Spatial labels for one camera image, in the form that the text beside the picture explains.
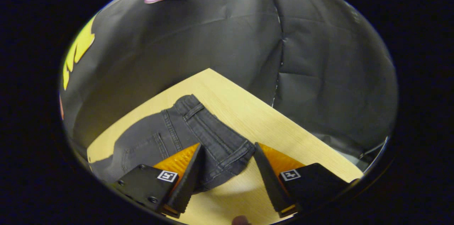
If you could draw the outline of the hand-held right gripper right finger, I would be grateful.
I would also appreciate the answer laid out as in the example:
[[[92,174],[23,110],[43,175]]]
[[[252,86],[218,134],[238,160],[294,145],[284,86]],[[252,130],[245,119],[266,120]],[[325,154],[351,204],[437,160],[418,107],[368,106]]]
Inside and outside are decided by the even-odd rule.
[[[254,159],[280,218],[307,214],[343,193],[350,183],[319,163],[304,165],[265,144],[255,143]]]

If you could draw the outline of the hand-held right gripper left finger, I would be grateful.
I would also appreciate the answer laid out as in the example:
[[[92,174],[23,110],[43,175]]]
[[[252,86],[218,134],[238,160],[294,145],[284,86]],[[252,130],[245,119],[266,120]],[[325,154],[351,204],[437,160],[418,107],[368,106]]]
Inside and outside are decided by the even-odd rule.
[[[179,218],[196,188],[204,160],[204,147],[197,143],[156,165],[138,165],[112,183],[112,188],[151,212]]]

